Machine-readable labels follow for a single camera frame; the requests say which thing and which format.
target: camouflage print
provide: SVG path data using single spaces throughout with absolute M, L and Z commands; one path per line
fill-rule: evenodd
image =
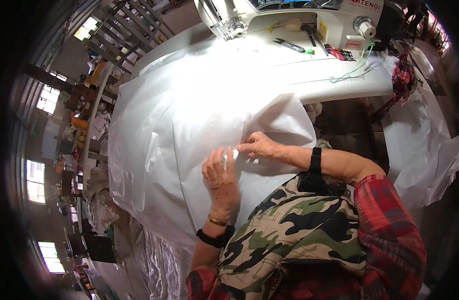
M 263 200 L 227 244 L 218 276 L 232 299 L 269 299 L 294 264 L 333 261 L 363 275 L 356 209 L 342 198 L 299 192 L 298 176 Z

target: yellow sticker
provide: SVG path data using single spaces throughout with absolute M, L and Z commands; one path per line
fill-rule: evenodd
M 320 35 L 323 39 L 323 43 L 326 43 L 326 26 L 323 24 L 322 21 L 320 21 Z

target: left hand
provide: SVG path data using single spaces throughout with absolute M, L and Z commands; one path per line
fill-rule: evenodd
M 224 149 L 211 153 L 202 165 L 203 177 L 208 181 L 213 203 L 210 216 L 221 222 L 227 222 L 233 208 L 240 201 L 240 188 L 236 178 L 233 149 L 228 147 L 226 170 L 222 155 Z

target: red plaid shirt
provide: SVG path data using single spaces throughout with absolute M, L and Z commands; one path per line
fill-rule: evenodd
M 426 251 L 393 184 L 386 176 L 368 176 L 356 185 L 354 203 L 358 239 L 366 248 L 363 277 L 312 267 L 290 274 L 271 299 L 361 299 L 361 287 L 365 299 L 416 298 L 425 275 Z M 189 300 L 230 299 L 226 286 L 211 271 L 191 271 L 186 284 Z

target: black wrist strap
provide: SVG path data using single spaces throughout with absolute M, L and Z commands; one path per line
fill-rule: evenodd
M 230 241 L 231 237 L 234 234 L 234 226 L 231 225 L 226 225 L 226 231 L 223 233 L 223 235 L 220 235 L 219 237 L 212 238 L 207 236 L 202 229 L 198 230 L 196 233 L 196 236 L 199 237 L 199 239 L 208 245 L 211 245 L 215 248 L 221 249 L 226 247 L 226 244 Z
M 321 148 L 313 148 L 309 171 L 311 174 L 321 175 Z

